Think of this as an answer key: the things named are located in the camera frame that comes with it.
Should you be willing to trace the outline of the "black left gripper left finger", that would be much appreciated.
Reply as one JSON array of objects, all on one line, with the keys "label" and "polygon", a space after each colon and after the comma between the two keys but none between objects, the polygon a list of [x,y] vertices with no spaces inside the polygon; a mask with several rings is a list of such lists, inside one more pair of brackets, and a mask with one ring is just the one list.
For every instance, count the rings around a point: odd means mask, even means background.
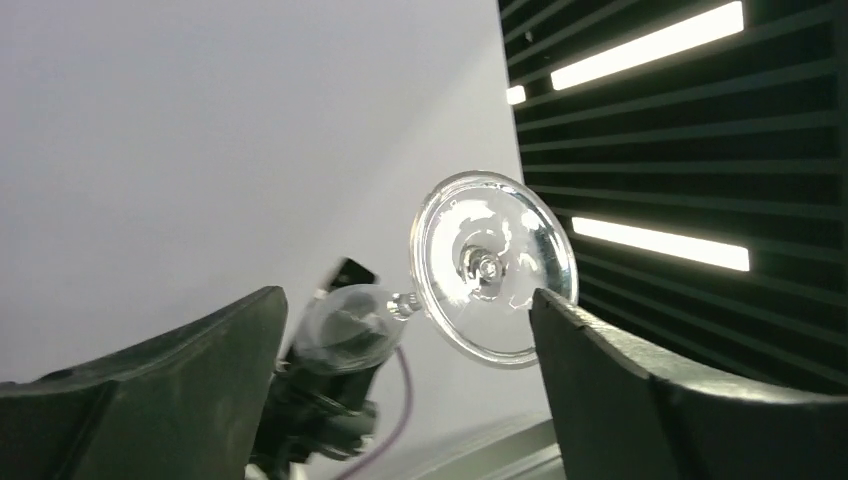
[{"label": "black left gripper left finger", "polygon": [[282,288],[1,386],[5,479],[240,479],[288,311]]}]

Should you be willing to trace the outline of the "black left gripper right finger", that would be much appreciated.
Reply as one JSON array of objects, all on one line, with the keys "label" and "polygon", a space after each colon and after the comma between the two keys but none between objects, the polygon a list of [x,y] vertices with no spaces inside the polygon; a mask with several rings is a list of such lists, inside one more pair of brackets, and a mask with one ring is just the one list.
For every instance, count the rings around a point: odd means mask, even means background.
[{"label": "black left gripper right finger", "polygon": [[843,479],[847,399],[731,374],[547,290],[529,314],[570,479]]}]

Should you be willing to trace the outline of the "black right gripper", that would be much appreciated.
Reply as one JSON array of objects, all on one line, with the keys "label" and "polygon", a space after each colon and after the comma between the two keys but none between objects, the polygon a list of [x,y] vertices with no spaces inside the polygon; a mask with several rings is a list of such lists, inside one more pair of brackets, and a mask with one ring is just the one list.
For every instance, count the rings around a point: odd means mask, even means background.
[{"label": "black right gripper", "polygon": [[361,455],[376,430],[372,382],[398,345],[391,293],[377,275],[343,258],[303,311],[277,360],[248,461],[251,479],[291,479],[314,454]]}]

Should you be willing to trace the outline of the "clear glass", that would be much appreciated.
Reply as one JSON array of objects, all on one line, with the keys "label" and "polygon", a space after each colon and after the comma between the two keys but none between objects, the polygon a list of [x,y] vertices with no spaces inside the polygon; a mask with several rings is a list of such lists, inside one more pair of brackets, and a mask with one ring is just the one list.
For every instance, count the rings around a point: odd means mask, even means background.
[{"label": "clear glass", "polygon": [[409,259],[407,293],[354,284],[315,299],[293,338],[297,358],[324,374],[362,371],[394,353],[409,323],[427,319],[468,358],[520,370],[537,363],[533,345],[489,346],[469,323],[494,330],[525,320],[539,289],[578,297],[576,258],[559,220],[531,189],[496,172],[437,184],[413,221]]}]

